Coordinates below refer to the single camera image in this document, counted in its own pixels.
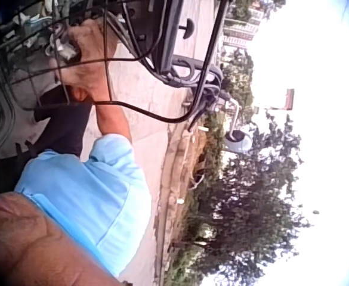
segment white sky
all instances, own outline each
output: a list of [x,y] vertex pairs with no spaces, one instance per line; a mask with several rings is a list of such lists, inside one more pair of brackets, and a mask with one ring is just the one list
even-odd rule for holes
[[[261,24],[249,47],[257,101],[279,102],[286,88],[295,88],[290,115],[302,136],[305,161],[297,174],[298,199],[315,224],[297,241],[300,255],[268,267],[259,286],[349,285],[349,5],[346,9],[345,5],[345,0],[287,0],[268,23]],[[314,209],[320,215],[309,215]],[[209,285],[215,285],[211,278],[202,284]]]

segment person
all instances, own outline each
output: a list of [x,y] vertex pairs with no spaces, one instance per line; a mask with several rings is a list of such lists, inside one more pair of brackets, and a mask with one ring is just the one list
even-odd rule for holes
[[[81,61],[104,58],[103,34],[94,20],[70,27],[69,36],[81,49]],[[112,57],[117,39],[113,35],[108,41]],[[51,66],[57,66],[55,60]],[[102,137],[95,141],[88,161],[79,159],[89,102],[114,96],[104,61],[55,73],[70,87],[71,97],[86,103],[71,107],[74,112],[58,108],[49,125],[68,126],[69,132],[56,130],[59,136],[51,142],[54,130],[47,126],[41,135],[45,139],[30,149],[27,158],[35,158],[26,163],[14,192],[0,194],[0,273],[16,285],[21,276],[28,281],[22,285],[118,285],[112,277],[118,277],[135,255],[150,219],[152,198],[135,162],[129,124],[120,106],[96,105]],[[39,120],[47,116],[35,113]]]

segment light blue shirt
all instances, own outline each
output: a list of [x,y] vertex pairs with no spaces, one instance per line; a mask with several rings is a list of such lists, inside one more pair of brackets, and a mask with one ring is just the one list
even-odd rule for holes
[[131,143],[109,134],[87,162],[45,151],[15,188],[38,205],[113,276],[131,261],[147,228],[152,198]]

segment skin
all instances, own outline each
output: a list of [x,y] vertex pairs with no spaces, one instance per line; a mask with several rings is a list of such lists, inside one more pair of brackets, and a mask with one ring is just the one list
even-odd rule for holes
[[[103,35],[98,23],[85,21],[69,29],[82,51],[82,61],[104,58]],[[108,36],[108,57],[117,39]],[[57,63],[51,60],[51,66]],[[61,81],[72,87],[77,100],[108,101],[104,62],[61,70]],[[130,141],[129,124],[121,107],[97,106],[97,123],[103,135],[116,133]],[[0,275],[16,286],[121,285],[82,251],[53,221],[21,194],[0,194]]]

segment dark pants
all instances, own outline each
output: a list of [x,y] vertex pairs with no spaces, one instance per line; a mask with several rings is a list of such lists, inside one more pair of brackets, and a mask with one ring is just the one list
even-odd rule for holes
[[[64,102],[67,101],[62,86],[50,90],[41,97],[41,104],[44,106]],[[34,143],[33,152],[27,151],[19,156],[0,159],[0,193],[14,190],[24,166],[32,158],[32,153],[39,154],[46,149],[52,149],[60,154],[80,157],[90,112],[90,103],[35,111],[34,117],[37,122],[47,118],[50,118],[50,121]]]

